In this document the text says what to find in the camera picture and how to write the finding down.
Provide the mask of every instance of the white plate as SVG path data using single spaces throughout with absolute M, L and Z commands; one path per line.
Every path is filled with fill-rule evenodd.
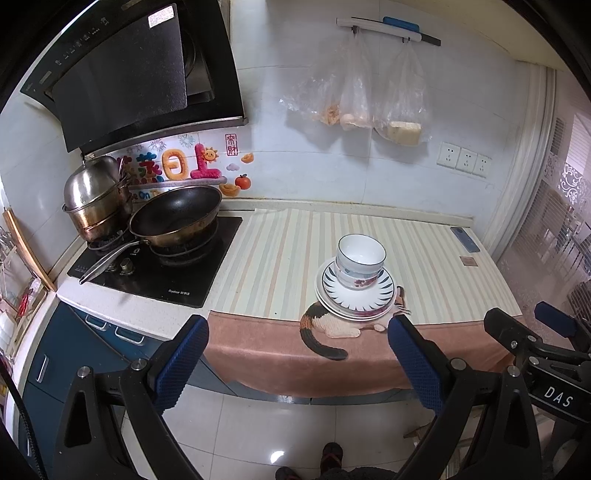
M 371 286 L 363 290 L 351 290 L 336 278 L 332 262 L 324 269 L 322 286 L 333 302 L 355 313 L 372 313 L 383 309 L 392 301 L 396 291 L 396 284 L 385 268 Z
M 340 307 L 339 305 L 334 303 L 330 299 L 330 297 L 324 292 L 324 290 L 322 290 L 322 285 L 320 285 L 320 291 L 318 290 L 318 288 L 315 288 L 314 290 L 316 291 L 316 297 L 318 297 L 318 301 L 329 311 L 329 313 L 335 315 L 336 317 L 348 320 L 350 322 L 369 322 L 371 320 L 377 320 L 383 317 L 384 315 L 388 315 L 392 312 L 392 303 L 390 303 L 383 311 L 375 315 L 363 317 L 355 316 L 355 314 L 352 313 L 350 310 L 344 309 L 343 307 Z
M 316 296 L 318 300 L 326 309 L 336 315 L 337 317 L 343 318 L 345 320 L 351 320 L 353 322 L 368 322 L 370 320 L 376 320 L 380 317 L 388 314 L 392 310 L 392 305 L 394 304 L 394 296 L 390 303 L 386 305 L 383 309 L 380 309 L 377 312 L 355 312 L 354 310 L 349 310 L 341 305 L 335 303 L 328 294 L 324 291 L 324 287 L 322 285 L 322 275 L 328 265 L 330 265 L 334 261 L 334 258 L 331 258 L 324 262 L 324 264 L 318 269 L 318 273 L 316 274 L 316 282 L 314 285 L 314 290 L 316 292 Z

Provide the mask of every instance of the striped counter cover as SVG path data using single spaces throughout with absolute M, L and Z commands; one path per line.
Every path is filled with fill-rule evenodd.
M 299 321 L 314 301 L 319 266 L 334 257 L 339 239 L 364 233 L 387 252 L 386 267 L 404 286 L 415 324 L 482 320 L 499 307 L 519 307 L 492 258 L 470 230 L 481 252 L 468 254 L 449 226 L 391 218 L 307 210 L 256 210 L 245 234 L 224 262 L 212 310 Z M 473 256 L 466 267 L 460 256 Z

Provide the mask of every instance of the shoe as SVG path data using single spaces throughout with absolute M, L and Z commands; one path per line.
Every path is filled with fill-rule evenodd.
M 320 474 L 332 468 L 341 468 L 343 463 L 343 449 L 338 443 L 329 442 L 322 449 L 322 460 L 320 461 Z
M 301 478 L 288 466 L 280 466 L 275 472 L 275 480 L 301 480 Z

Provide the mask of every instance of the frying pan handle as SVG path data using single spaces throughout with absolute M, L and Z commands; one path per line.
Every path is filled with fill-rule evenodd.
M 117 258 L 117 256 L 121 252 L 127 250 L 130 247 L 135 247 L 136 245 L 139 245 L 140 243 L 141 243 L 140 240 L 134 240 L 133 242 L 128 242 L 126 244 L 121 245 L 119 248 L 115 248 L 115 250 L 113 250 L 110 254 L 105 255 L 103 258 L 101 258 L 97 263 L 95 263 L 92 267 L 90 267 L 84 275 L 82 275 L 82 278 L 80 279 L 80 285 L 88 282 L 89 280 L 92 280 L 93 278 L 98 277 L 107 268 L 109 268 L 109 265 L 111 265 L 113 263 L 115 258 Z

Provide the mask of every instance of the range hood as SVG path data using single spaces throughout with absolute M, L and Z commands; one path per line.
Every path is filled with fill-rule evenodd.
M 67 150 L 84 155 L 245 125 L 224 10 L 217 0 L 99 1 L 21 92 L 60 120 Z

